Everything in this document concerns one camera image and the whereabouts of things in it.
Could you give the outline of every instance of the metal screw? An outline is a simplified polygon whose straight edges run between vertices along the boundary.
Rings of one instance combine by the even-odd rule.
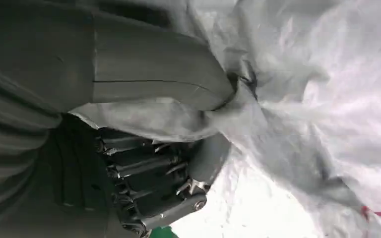
[[[201,210],[204,206],[205,206],[205,202],[204,202],[204,201],[199,201],[199,202],[195,203],[194,208],[195,208],[196,211],[199,211],[199,210]]]

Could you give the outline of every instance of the crumpled plastic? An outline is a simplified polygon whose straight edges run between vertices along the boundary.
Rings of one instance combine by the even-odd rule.
[[[177,102],[137,103],[142,117],[177,119],[149,128],[136,115],[125,121],[130,114],[118,105],[96,114],[151,138],[187,141],[219,130],[234,144],[206,207],[173,231],[381,238],[381,0],[177,2],[176,30],[198,29],[224,69],[241,77],[240,110],[200,115]],[[177,117],[182,110],[189,121]]]

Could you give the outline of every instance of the green object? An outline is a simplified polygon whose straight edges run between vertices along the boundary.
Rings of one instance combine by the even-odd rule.
[[[170,227],[156,228],[151,232],[150,238],[178,238]]]

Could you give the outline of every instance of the gray fabric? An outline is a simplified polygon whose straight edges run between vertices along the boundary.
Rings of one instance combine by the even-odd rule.
[[[179,237],[380,238],[381,1],[157,2],[251,87],[240,109],[204,119],[160,99],[97,106],[115,128],[163,140],[219,129],[235,145],[207,206],[173,224]]]

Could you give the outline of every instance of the gray cloth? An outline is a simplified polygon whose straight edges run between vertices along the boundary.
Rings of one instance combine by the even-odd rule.
[[[216,113],[166,99],[81,112],[154,139],[220,130],[233,142],[207,206],[173,224],[178,236],[380,238],[381,1],[152,4],[171,12],[176,31],[204,37],[249,86]]]

